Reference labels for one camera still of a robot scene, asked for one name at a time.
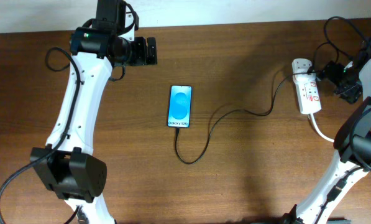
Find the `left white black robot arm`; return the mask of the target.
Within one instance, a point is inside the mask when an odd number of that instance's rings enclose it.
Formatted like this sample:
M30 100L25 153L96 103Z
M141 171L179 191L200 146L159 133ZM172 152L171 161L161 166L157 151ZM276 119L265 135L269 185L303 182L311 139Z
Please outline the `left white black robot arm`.
M30 160L45 188L80 223L115 223L103 197L107 166L93 156L93 133L104 88L116 67L157 64L156 40L135 37L139 17L125 1L98 1L96 17L70 37L70 76L55 127Z

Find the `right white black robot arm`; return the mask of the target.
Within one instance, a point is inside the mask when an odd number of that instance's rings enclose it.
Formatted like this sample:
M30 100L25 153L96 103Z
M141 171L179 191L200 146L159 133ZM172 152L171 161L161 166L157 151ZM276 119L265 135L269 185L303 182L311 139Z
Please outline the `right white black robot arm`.
M329 62L316 78L333 83L335 94L348 103L363 102L338 130L336 151L322 179L280 223L327 223L346 193L371 172L371 38L346 66Z

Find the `blue screen Galaxy smartphone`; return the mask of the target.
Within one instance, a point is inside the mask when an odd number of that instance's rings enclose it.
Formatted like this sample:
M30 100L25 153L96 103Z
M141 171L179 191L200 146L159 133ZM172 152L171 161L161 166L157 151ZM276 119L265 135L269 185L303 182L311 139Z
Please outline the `blue screen Galaxy smartphone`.
M172 85L168 107L167 126L171 128L189 128L191 114L192 87Z

